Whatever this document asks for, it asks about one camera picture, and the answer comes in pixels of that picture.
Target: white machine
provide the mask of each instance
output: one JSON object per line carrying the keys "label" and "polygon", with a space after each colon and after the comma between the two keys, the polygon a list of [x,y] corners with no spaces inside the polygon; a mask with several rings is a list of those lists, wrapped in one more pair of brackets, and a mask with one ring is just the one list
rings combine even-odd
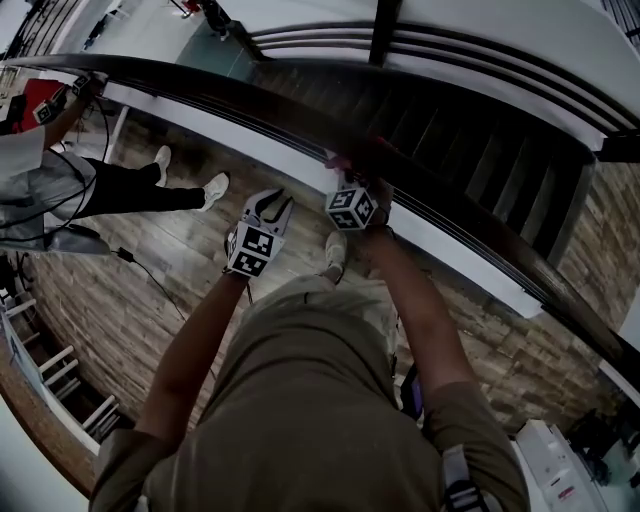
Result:
{"label": "white machine", "polygon": [[529,420],[516,442],[551,512],[608,512],[584,464],[558,427]]}

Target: foot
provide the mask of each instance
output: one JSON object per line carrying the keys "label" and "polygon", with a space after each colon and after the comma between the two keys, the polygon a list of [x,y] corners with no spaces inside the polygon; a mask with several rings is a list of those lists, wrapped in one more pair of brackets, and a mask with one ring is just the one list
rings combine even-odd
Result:
{"label": "foot", "polygon": [[325,274],[332,269],[336,269],[331,273],[338,275],[338,279],[335,281],[337,284],[342,278],[347,264],[347,236],[342,231],[334,231],[327,238],[325,248],[327,258],[327,271],[325,271]]}
{"label": "foot", "polygon": [[167,167],[171,163],[171,148],[162,146],[158,150],[154,163],[160,167],[160,179],[156,182],[156,187],[164,187],[167,184]]}
{"label": "foot", "polygon": [[222,172],[213,178],[204,187],[204,206],[198,208],[199,212],[210,210],[218,199],[220,199],[229,188],[229,173]]}

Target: forearm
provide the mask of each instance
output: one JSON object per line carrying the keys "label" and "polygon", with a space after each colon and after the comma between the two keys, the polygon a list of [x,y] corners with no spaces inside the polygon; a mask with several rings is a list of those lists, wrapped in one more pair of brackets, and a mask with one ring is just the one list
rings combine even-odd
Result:
{"label": "forearm", "polygon": [[136,430],[180,442],[246,286],[244,276],[221,276],[189,317],[160,360]]}
{"label": "forearm", "polygon": [[448,383],[475,382],[456,325],[433,282],[386,231],[367,234],[365,243],[402,319],[424,395]]}
{"label": "forearm", "polygon": [[68,109],[62,112],[54,121],[44,126],[44,149],[49,149],[64,139],[67,132],[74,123],[80,119],[84,109],[87,107],[87,100],[76,99]]}

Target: olive green shirt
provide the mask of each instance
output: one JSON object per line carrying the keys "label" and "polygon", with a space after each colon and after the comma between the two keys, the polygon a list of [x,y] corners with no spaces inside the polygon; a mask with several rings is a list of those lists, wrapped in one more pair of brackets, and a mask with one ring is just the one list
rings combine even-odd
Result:
{"label": "olive green shirt", "polygon": [[199,426],[177,451],[131,431],[101,448],[94,511],[432,511],[440,453],[463,444],[472,478],[505,511],[528,510],[510,443],[476,385],[428,398],[425,434],[397,407],[387,359],[363,320],[267,308],[242,326]]}

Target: backpack strap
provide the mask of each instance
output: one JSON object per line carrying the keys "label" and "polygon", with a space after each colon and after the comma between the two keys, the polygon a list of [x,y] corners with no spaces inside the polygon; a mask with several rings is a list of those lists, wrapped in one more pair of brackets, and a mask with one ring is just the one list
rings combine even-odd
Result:
{"label": "backpack strap", "polygon": [[442,454],[444,470],[444,510],[447,512],[503,512],[498,500],[483,493],[471,480],[461,444]]}

